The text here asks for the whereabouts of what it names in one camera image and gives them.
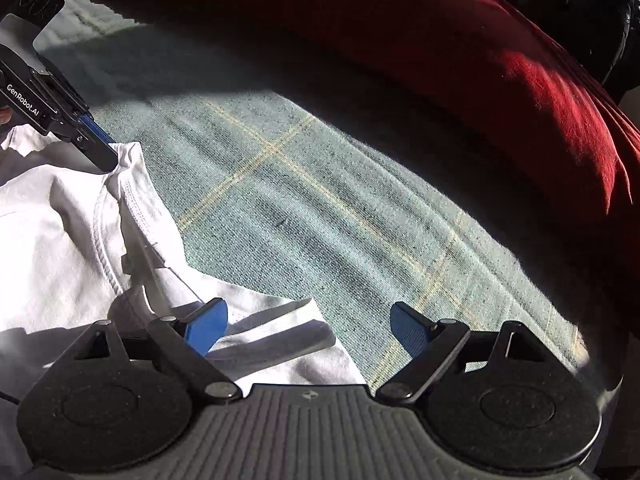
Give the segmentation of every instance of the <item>red cloth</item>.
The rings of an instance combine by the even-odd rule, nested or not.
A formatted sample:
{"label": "red cloth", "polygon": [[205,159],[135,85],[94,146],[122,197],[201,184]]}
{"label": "red cloth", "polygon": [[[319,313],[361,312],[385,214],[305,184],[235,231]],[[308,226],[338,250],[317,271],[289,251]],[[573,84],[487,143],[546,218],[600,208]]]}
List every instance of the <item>red cloth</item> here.
{"label": "red cloth", "polygon": [[640,283],[640,134],[602,87],[510,4],[205,1],[340,51],[456,114],[542,190],[560,221],[610,258],[625,306],[640,319],[632,290]]}

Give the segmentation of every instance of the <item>ribbed surface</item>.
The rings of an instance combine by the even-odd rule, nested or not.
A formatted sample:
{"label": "ribbed surface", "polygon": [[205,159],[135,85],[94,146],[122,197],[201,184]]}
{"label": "ribbed surface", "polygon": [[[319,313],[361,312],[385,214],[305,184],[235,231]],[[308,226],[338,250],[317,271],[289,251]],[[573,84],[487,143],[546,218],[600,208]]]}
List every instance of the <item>ribbed surface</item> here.
{"label": "ribbed surface", "polygon": [[[556,480],[584,478],[575,469]],[[493,479],[444,454],[409,410],[373,401],[362,386],[254,386],[208,408],[173,449],[112,476],[153,480]]]}

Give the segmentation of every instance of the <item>screw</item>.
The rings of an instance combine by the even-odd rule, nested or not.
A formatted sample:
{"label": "screw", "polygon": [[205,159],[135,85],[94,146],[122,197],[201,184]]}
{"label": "screw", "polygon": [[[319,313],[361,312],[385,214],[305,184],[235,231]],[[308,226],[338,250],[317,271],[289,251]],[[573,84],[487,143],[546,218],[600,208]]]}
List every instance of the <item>screw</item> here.
{"label": "screw", "polygon": [[387,399],[402,400],[411,397],[414,392],[404,383],[387,383],[380,388],[380,393]]}
{"label": "screw", "polygon": [[204,392],[216,399],[230,399],[238,392],[238,387],[233,383],[211,383],[207,385]]}

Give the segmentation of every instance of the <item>white garment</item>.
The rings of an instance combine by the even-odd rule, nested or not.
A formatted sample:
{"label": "white garment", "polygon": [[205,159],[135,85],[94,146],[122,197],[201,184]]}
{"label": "white garment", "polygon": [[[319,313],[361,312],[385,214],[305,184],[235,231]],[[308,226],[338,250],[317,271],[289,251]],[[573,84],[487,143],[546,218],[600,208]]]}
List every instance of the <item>white garment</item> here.
{"label": "white garment", "polygon": [[[107,175],[30,126],[15,127],[0,146],[0,390],[23,397],[97,319],[128,330],[215,297],[228,304],[229,329],[210,355],[245,394],[259,382],[365,382],[339,341],[255,371],[268,352],[290,354],[326,336],[326,324],[313,322],[323,322],[316,302],[267,296],[191,269],[138,143],[113,145],[120,164]],[[273,336],[292,328],[295,336]],[[0,400],[0,476],[30,466],[16,411]]]}

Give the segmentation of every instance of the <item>plaid cloth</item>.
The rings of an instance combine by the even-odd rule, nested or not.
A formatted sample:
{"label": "plaid cloth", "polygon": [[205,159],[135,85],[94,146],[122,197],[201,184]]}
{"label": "plaid cloth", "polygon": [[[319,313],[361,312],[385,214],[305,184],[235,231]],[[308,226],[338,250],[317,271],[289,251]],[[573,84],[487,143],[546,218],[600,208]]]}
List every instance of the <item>plaid cloth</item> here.
{"label": "plaid cloth", "polygon": [[36,40],[116,139],[138,140],[191,266],[313,296],[373,388],[408,361],[403,300],[526,323],[606,402],[625,333],[509,173],[418,99],[292,38],[199,36],[88,0]]}

